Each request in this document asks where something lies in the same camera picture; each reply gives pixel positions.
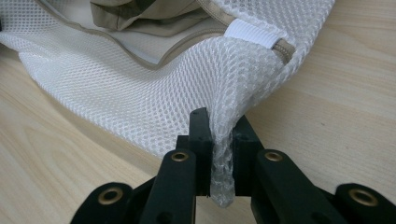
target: mesh bag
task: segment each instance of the mesh bag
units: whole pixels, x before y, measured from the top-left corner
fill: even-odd
[[[62,9],[68,1],[49,1]],[[244,113],[293,75],[333,0],[213,0],[225,13],[286,39],[286,65],[268,48],[233,37],[205,39],[150,70],[116,42],[65,25],[38,3],[2,0],[0,42],[19,52],[36,83],[62,105],[158,157],[188,134],[189,114],[207,107],[215,141],[211,196],[233,201],[230,133]]]

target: light wood grain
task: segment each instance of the light wood grain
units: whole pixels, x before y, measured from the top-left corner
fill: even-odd
[[[247,117],[318,186],[377,189],[396,203],[396,3],[338,1],[299,73]],[[78,118],[0,47],[0,223],[68,223],[96,187],[133,187],[160,161]],[[248,198],[198,199],[197,223],[254,223]]]

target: beige fabric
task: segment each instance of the beige fabric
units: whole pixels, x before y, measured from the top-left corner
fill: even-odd
[[[168,20],[137,20],[133,25],[128,27],[128,30],[150,35],[172,36],[208,17],[209,15],[200,8]]]
[[[35,0],[43,9],[45,9],[51,16],[56,18],[59,21],[62,21],[64,25],[67,25],[69,27],[72,27],[74,29],[80,30],[85,33],[93,34],[93,35],[99,35],[102,36],[112,42],[117,43],[131,58],[142,65],[143,67],[149,69],[149,70],[158,70],[164,65],[168,64],[171,62],[173,59],[176,58],[180,53],[182,53],[184,50],[190,48],[194,44],[203,41],[207,38],[214,37],[214,36],[221,36],[225,32],[225,26],[220,24],[219,22],[212,22],[213,20],[210,18],[204,19],[201,22],[198,22],[194,26],[190,27],[189,29],[174,35],[172,37],[162,37],[162,36],[154,36],[154,35],[148,35],[148,34],[140,34],[139,36],[136,36],[134,33],[134,30],[132,30],[130,27],[128,29],[125,29],[122,32],[117,32],[117,31],[109,31],[107,29],[103,28],[98,28],[95,27],[95,24],[93,24],[92,17],[89,15],[88,17],[80,17],[76,13],[78,11],[75,11],[73,8],[69,8],[69,10],[66,10],[68,12],[73,12],[72,14],[67,14],[65,17],[60,16],[60,14],[57,14],[53,11],[52,7],[48,7],[48,5],[44,4],[41,2],[41,0]],[[90,8],[90,2],[87,2],[88,4],[85,6],[82,4],[82,2],[76,1],[74,7],[78,8],[83,8],[82,12],[85,12],[84,8],[88,9]],[[134,38],[128,38],[129,42],[126,42],[125,38],[120,38],[119,34],[121,35],[128,35],[128,36],[133,36]],[[172,45],[169,46],[169,39],[175,39],[177,38],[177,41],[174,42]],[[155,46],[151,48],[148,48],[147,43],[143,43],[142,38],[151,40],[148,42],[152,42],[152,39],[155,38],[154,41],[157,43]],[[143,49],[145,50],[144,52],[147,53],[148,51],[155,51],[160,52],[159,55],[155,55],[154,57],[160,57],[160,60],[157,63],[150,62],[146,60],[145,58],[142,58],[140,55],[136,54],[133,50],[134,46],[142,46]]]
[[[293,56],[296,49],[286,40],[280,39],[274,44],[272,51],[277,57],[280,58],[280,60],[282,60],[283,64],[287,64],[291,60],[291,57]]]
[[[235,19],[235,17],[225,13],[223,9],[218,7],[211,0],[197,0],[197,2],[207,12],[207,14],[224,25],[230,25],[230,23]]]
[[[198,21],[207,18],[202,11],[194,12],[200,6],[195,0],[91,0],[93,22],[99,27],[112,30],[123,30],[138,19],[145,21],[148,28],[141,32],[154,35],[174,35],[181,30],[193,26]]]

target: laundry bag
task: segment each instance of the laundry bag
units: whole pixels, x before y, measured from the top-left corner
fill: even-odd
[[[333,2],[2,0],[0,42],[62,105],[158,157],[206,107],[225,207],[233,126],[296,73]]]

